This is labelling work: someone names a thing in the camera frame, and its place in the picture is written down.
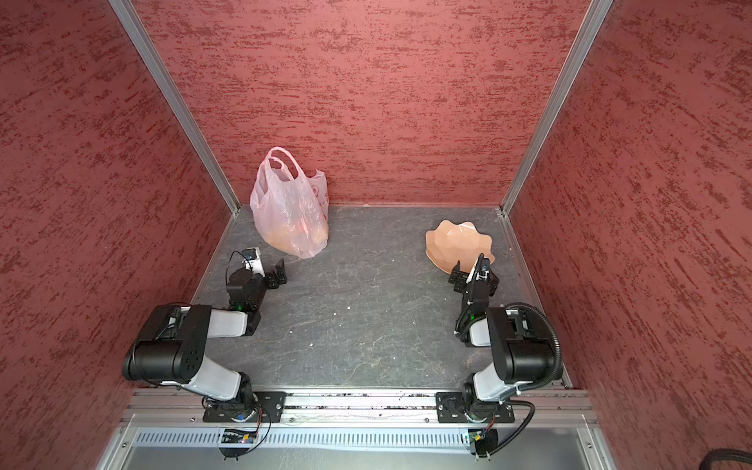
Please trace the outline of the peach scalloped plate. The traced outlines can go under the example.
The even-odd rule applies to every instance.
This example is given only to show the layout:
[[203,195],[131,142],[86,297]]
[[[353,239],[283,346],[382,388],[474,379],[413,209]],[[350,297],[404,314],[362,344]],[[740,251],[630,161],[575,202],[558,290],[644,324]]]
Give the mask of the peach scalloped plate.
[[492,237],[480,233],[470,221],[460,224],[442,221],[435,229],[426,232],[425,241],[426,256],[446,273],[451,273],[457,264],[460,264],[461,271],[468,272],[481,254],[491,262],[495,261]]

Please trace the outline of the pink plastic shopping bag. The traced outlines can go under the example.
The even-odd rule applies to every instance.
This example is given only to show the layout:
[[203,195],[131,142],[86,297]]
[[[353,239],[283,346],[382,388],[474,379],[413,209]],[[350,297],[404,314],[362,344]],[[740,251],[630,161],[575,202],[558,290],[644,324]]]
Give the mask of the pink plastic shopping bag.
[[250,197],[256,230],[268,245],[310,259],[328,244],[329,196],[324,172],[304,173],[282,147],[271,148],[258,167]]

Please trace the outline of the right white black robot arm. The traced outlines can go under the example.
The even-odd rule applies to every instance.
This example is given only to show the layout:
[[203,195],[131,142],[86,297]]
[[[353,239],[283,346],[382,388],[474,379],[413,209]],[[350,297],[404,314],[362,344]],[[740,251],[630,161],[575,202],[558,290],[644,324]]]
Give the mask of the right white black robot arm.
[[523,302],[491,306],[499,278],[488,258],[479,256],[469,271],[456,264],[448,282],[462,295],[454,336],[492,354],[491,364],[463,385],[462,409],[469,419],[486,420],[511,398],[562,377],[561,344],[546,315]]

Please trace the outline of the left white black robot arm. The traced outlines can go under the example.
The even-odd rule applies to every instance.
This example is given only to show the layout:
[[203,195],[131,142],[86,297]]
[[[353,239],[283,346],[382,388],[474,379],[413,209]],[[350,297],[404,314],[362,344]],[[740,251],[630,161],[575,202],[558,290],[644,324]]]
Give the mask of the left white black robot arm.
[[236,421],[257,412],[248,375],[206,356],[210,339],[253,336],[266,292],[288,281],[284,260],[266,272],[255,251],[246,250],[241,257],[244,266],[226,276],[226,309],[170,303],[152,310],[123,360],[125,380],[187,390]]

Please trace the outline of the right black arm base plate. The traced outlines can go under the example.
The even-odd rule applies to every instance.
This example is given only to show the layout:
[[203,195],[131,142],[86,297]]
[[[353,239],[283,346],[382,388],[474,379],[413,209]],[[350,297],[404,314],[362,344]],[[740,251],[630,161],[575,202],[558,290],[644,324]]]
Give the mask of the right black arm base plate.
[[511,406],[497,401],[479,401],[460,392],[436,393],[435,400],[438,421],[443,424],[510,424],[515,421]]

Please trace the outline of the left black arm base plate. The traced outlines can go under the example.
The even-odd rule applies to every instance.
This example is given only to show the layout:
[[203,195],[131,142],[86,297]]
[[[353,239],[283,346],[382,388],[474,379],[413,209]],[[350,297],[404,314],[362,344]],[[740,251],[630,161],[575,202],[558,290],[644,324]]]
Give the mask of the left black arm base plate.
[[238,425],[250,425],[262,421],[279,423],[287,397],[285,392],[261,391],[252,393],[250,403],[242,403],[240,399],[217,401],[205,398],[203,399],[203,421]]

